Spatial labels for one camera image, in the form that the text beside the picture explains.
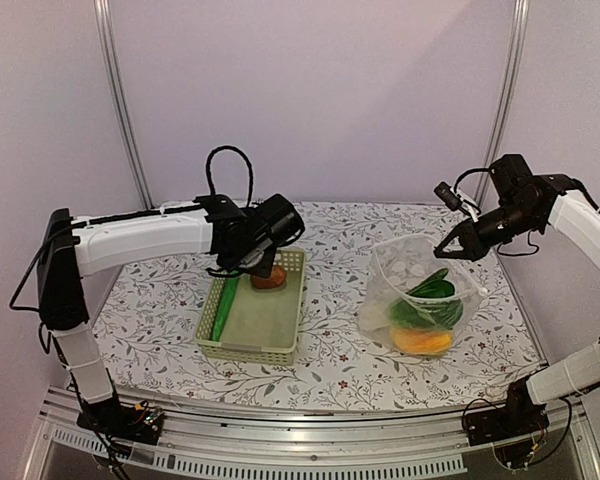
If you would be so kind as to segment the light green cucumber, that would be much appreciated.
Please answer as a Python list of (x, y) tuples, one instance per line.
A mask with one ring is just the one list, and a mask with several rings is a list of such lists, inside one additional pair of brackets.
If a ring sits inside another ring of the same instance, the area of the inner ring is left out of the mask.
[(227, 278), (221, 291), (214, 322), (211, 330), (211, 340), (219, 342), (223, 333), (224, 327), (228, 320), (231, 307), (233, 305), (236, 292), (239, 286), (239, 278)]

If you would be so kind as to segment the brown potato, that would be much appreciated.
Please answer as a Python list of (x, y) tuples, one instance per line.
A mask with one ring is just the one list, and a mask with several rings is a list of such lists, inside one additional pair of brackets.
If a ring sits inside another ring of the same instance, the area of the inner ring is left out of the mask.
[(255, 275), (252, 275), (250, 277), (250, 282), (251, 285), (258, 290), (272, 290), (278, 287), (281, 287), (285, 284), (287, 279), (287, 272), (286, 270), (279, 266), (279, 265), (275, 265), (271, 272), (270, 275), (266, 278), (264, 277), (258, 277)]

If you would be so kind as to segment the white green bok choy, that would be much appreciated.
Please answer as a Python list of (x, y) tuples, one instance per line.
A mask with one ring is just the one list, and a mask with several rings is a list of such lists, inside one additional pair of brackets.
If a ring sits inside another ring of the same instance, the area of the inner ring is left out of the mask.
[(440, 268), (406, 292), (392, 285), (368, 290), (370, 296), (359, 313), (359, 327), (366, 332), (384, 328), (448, 331), (461, 320), (464, 306), (456, 299), (456, 288), (447, 279), (448, 268)]

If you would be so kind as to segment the clear zip top bag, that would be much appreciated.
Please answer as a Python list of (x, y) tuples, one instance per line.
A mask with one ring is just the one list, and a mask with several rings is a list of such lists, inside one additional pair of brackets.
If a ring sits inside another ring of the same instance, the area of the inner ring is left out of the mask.
[(476, 313), (488, 290), (456, 260), (434, 256), (436, 239), (409, 234), (371, 249), (358, 313), (365, 337), (415, 357), (438, 357)]

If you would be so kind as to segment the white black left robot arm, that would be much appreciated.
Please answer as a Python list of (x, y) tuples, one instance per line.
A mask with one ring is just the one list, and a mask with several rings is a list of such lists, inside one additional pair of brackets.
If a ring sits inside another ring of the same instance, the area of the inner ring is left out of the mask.
[(277, 251), (300, 238), (305, 226), (293, 204), (275, 194), (256, 206), (221, 194), (178, 206), (102, 217), (54, 211), (25, 273), (36, 277), (38, 315), (71, 374), (91, 419), (108, 434), (128, 426), (126, 408), (89, 325), (82, 281), (102, 271), (173, 255), (211, 255), (210, 276), (268, 276)]

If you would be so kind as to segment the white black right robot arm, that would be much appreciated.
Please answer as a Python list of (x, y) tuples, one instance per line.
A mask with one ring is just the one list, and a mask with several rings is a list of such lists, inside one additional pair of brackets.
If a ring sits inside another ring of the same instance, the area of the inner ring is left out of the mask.
[[(434, 248), (439, 259), (478, 261), (516, 236), (547, 228), (569, 239), (600, 271), (600, 206), (584, 184), (565, 174), (535, 175), (520, 154), (506, 154), (483, 168), (498, 195), (496, 209), (468, 213)], [(532, 424), (535, 407), (600, 385), (600, 337), (556, 364), (508, 388), (510, 403), (497, 427), (517, 436)]]

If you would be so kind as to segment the pale green plastic basket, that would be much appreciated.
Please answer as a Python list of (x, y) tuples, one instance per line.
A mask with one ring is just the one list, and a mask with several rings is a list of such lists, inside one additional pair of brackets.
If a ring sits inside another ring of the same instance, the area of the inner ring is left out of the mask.
[(214, 321), (225, 289), (214, 279), (204, 302), (194, 339), (209, 358), (288, 366), (293, 363), (304, 295), (306, 254), (303, 250), (277, 252), (274, 264), (286, 272), (285, 282), (273, 289), (256, 289), (243, 275), (227, 309), (223, 330), (213, 338)]

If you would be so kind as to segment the floral patterned table mat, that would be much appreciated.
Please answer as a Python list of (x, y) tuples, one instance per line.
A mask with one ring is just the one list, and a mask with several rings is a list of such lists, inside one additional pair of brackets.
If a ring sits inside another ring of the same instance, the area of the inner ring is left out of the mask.
[(361, 336), (371, 247), (408, 233), (443, 236), (458, 216), (438, 206), (301, 203), (305, 294), (290, 366), (210, 359), (194, 333), (210, 288), (206, 259), (179, 255), (122, 269), (95, 321), (119, 388), (294, 410), (406, 410), (496, 402), (544, 360), (494, 256), (468, 270), (488, 290), (451, 350), (406, 356)]

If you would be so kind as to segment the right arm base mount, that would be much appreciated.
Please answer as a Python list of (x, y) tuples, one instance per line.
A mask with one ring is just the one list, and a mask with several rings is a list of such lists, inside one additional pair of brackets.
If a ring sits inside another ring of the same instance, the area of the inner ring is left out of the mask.
[(546, 405), (532, 402), (526, 378), (509, 385), (503, 406), (469, 412), (461, 425), (471, 446), (482, 445), (539, 432), (549, 427)]

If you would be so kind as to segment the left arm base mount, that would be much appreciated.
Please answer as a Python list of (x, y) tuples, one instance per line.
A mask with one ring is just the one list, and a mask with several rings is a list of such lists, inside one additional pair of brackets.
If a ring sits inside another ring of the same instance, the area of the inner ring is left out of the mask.
[(100, 402), (87, 402), (77, 386), (74, 386), (80, 405), (77, 425), (101, 434), (108, 439), (122, 439), (131, 442), (156, 446), (160, 439), (164, 410), (151, 406), (146, 400), (134, 406), (120, 402), (119, 395), (113, 390), (113, 396)]

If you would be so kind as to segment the aluminium front rail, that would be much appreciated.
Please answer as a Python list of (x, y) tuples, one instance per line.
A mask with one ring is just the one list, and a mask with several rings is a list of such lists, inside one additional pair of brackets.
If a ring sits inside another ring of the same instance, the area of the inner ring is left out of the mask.
[(48, 390), (27, 479), (600, 479), (600, 451), (579, 402), (549, 407), (548, 429), (473, 445), (459, 407), (311, 412), (154, 394), (156, 445), (123, 442), (112, 461), (77, 424), (71, 391)]

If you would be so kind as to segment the right aluminium frame post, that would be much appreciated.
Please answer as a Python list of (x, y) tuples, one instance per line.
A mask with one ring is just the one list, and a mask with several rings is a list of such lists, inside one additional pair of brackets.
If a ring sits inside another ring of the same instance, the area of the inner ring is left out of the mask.
[(483, 161), (484, 167), (489, 167), (491, 163), (496, 160), (497, 154), (504, 139), (506, 124), (513, 103), (517, 78), (523, 57), (529, 15), (529, 4), (530, 2), (528, 0), (517, 0), (514, 2), (513, 19), (505, 62), (504, 76)]

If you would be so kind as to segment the aluminium frame post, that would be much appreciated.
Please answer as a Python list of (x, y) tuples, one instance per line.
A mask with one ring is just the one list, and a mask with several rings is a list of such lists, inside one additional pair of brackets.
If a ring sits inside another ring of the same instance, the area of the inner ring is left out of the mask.
[(149, 209), (154, 206), (154, 201), (139, 153), (133, 123), (125, 95), (122, 72), (116, 49), (111, 5), (110, 2), (106, 0), (95, 0), (93, 2), (93, 6), (105, 73), (109, 84), (114, 113), (117, 119), (129, 170), (142, 207)]
[(504, 139), (506, 124), (513, 103), (517, 78), (523, 57), (529, 15), (529, 4), (530, 2), (528, 0), (517, 0), (514, 2), (513, 19), (505, 62), (504, 76), (483, 161), (484, 167), (489, 167), (491, 163), (496, 160), (497, 154)]

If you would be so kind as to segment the left aluminium frame post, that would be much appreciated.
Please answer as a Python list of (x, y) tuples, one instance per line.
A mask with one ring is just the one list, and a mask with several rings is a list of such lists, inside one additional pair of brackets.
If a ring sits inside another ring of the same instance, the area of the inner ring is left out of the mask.
[(149, 209), (154, 206), (154, 201), (139, 153), (133, 123), (125, 95), (122, 72), (116, 49), (111, 5), (110, 2), (106, 0), (95, 0), (93, 2), (93, 6), (105, 73), (109, 84), (114, 113), (117, 119), (129, 170), (142, 207)]

